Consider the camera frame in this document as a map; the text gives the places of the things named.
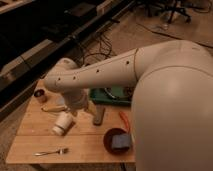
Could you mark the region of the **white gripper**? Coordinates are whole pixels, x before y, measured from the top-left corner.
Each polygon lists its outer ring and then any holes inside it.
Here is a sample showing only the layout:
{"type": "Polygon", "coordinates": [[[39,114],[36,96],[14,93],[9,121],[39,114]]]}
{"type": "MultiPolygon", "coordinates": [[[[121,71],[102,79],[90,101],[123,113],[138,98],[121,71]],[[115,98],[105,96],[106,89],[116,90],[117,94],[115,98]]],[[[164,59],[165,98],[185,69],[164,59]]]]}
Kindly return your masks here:
{"type": "Polygon", "coordinates": [[[68,111],[76,116],[78,111],[86,108],[86,112],[95,116],[97,114],[96,105],[88,102],[87,93],[83,89],[76,89],[62,94],[68,111]]]}

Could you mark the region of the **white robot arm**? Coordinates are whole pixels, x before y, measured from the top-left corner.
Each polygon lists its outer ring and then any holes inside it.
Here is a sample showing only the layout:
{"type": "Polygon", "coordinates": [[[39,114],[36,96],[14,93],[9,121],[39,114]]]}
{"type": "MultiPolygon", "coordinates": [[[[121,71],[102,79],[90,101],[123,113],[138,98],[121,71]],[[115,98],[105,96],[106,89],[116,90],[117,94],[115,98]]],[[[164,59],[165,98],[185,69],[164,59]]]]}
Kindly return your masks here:
{"type": "Polygon", "coordinates": [[[137,171],[213,171],[213,56],[176,40],[136,48],[83,68],[63,58],[45,87],[66,100],[78,89],[132,86],[137,171]]]}

